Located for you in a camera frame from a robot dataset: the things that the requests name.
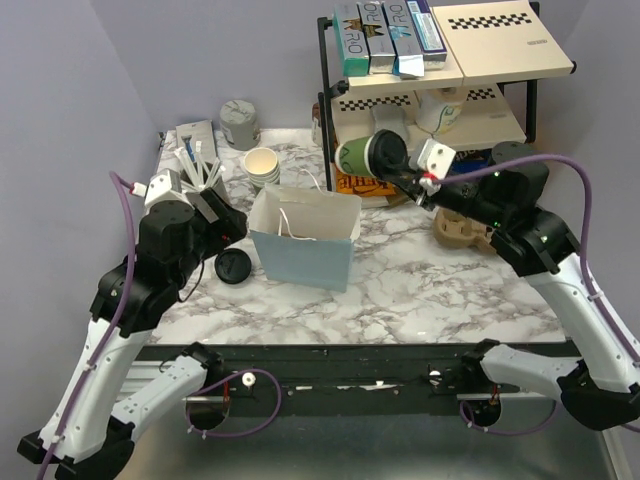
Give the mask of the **blue white paper bag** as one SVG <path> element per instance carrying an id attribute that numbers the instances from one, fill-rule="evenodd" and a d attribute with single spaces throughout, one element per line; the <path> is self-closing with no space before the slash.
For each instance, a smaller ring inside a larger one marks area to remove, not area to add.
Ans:
<path id="1" fill-rule="evenodd" d="M 302 286 L 347 290 L 360 236 L 360 197 L 298 186 L 265 185 L 248 220 L 266 277 Z"/>

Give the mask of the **black plastic cup lid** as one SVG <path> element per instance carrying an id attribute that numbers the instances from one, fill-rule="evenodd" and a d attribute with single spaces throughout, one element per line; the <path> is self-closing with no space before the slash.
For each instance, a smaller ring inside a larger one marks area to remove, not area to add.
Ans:
<path id="1" fill-rule="evenodd" d="M 383 129 L 375 133 L 367 154 L 369 170 L 380 180 L 387 181 L 410 171 L 406 143 L 391 130 Z"/>

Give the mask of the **green paper coffee cup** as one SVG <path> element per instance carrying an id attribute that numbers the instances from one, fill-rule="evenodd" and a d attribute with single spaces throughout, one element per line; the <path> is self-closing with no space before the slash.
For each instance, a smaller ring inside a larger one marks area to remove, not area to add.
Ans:
<path id="1" fill-rule="evenodd" d="M 372 177 L 368 160 L 370 141 L 370 137 L 361 137 L 340 144 L 334 157 L 336 168 L 347 175 Z"/>

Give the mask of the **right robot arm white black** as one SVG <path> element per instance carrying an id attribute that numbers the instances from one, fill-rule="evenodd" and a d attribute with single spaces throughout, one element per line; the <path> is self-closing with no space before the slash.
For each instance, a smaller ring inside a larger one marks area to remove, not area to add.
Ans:
<path id="1" fill-rule="evenodd" d="M 484 340 L 466 354 L 456 383 L 466 392 L 508 384 L 544 395 L 583 426 L 603 431 L 639 417 L 639 342 L 598 289 L 586 260 L 588 234 L 538 204 L 549 169 L 563 156 L 502 142 L 487 168 L 434 172 L 403 140 L 372 155 L 370 170 L 423 208 L 444 207 L 493 230 L 491 245 L 546 301 L 579 351 L 547 357 Z"/>

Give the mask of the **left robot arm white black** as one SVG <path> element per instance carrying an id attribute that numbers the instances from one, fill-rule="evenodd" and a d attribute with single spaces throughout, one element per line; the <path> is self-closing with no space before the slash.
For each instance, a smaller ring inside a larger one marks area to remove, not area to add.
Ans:
<path id="1" fill-rule="evenodd" d="M 34 464 L 56 464 L 58 479 L 114 479 L 149 426 L 183 397 L 214 393 L 221 360 L 198 343 L 127 400 L 127 374 L 198 266 L 247 235 L 247 216 L 214 190 L 149 207 L 132 229 L 129 252 L 99 281 L 78 364 L 47 424 L 17 451 Z"/>

